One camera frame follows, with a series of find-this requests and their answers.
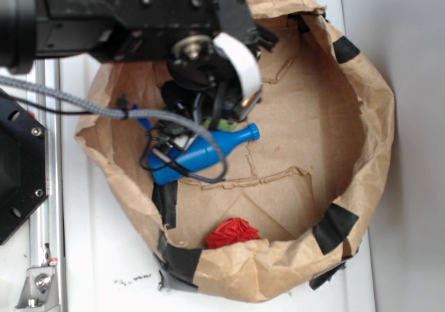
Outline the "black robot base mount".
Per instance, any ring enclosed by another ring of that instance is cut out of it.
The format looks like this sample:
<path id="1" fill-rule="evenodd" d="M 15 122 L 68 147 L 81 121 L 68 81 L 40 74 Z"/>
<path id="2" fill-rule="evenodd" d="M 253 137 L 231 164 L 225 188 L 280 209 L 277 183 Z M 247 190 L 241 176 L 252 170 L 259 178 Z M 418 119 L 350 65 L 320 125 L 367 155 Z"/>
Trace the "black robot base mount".
<path id="1" fill-rule="evenodd" d="M 47 198 L 46 128 L 1 91 L 1 244 Z"/>

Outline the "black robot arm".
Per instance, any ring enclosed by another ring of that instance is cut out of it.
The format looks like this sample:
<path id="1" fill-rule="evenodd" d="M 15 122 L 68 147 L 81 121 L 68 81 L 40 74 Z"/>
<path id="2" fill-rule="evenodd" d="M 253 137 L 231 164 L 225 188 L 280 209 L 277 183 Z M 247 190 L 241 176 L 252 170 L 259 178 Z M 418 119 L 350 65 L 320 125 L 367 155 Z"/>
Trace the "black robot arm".
<path id="1" fill-rule="evenodd" d="M 215 129 L 261 96 L 258 58 L 277 36 L 246 0 L 1 0 L 1 66 L 86 54 L 102 64 L 160 64 L 168 110 Z"/>

